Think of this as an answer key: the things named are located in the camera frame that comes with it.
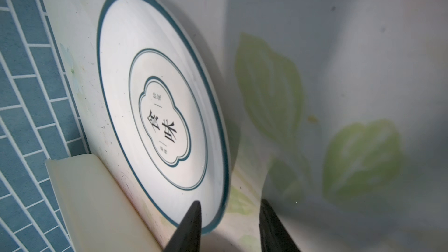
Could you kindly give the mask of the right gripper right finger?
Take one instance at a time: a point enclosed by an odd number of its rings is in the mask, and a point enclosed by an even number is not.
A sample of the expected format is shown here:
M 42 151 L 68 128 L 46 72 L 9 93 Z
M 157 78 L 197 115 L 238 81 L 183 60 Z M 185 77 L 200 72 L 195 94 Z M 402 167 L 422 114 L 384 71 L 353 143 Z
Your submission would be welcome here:
M 259 229 L 262 252 L 300 252 L 266 199 L 261 200 Z

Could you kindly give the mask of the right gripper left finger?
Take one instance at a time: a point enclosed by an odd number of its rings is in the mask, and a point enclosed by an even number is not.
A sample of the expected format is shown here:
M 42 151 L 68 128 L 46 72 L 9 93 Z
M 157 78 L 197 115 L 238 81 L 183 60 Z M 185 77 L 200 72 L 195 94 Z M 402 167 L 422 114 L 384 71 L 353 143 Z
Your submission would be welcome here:
M 163 252 L 199 252 L 202 231 L 201 203 L 194 201 Z

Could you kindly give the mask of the white plate green flower outline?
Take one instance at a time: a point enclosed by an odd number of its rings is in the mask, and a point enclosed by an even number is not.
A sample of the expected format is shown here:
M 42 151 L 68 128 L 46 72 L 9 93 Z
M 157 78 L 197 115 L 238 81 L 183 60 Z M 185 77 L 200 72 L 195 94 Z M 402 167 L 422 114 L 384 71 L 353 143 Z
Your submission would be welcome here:
M 202 232 L 212 232 L 230 194 L 231 154 L 193 41 L 157 0 L 106 0 L 97 57 L 107 114 L 138 185 L 175 226 L 198 201 Z

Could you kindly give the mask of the white plastic bin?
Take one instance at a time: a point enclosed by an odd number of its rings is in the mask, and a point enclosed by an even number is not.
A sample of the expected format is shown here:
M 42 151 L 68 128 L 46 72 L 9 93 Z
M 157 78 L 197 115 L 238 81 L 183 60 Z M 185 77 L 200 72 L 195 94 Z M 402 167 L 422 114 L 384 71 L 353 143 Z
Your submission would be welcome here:
M 159 252 L 160 245 L 95 155 L 46 160 L 76 252 Z

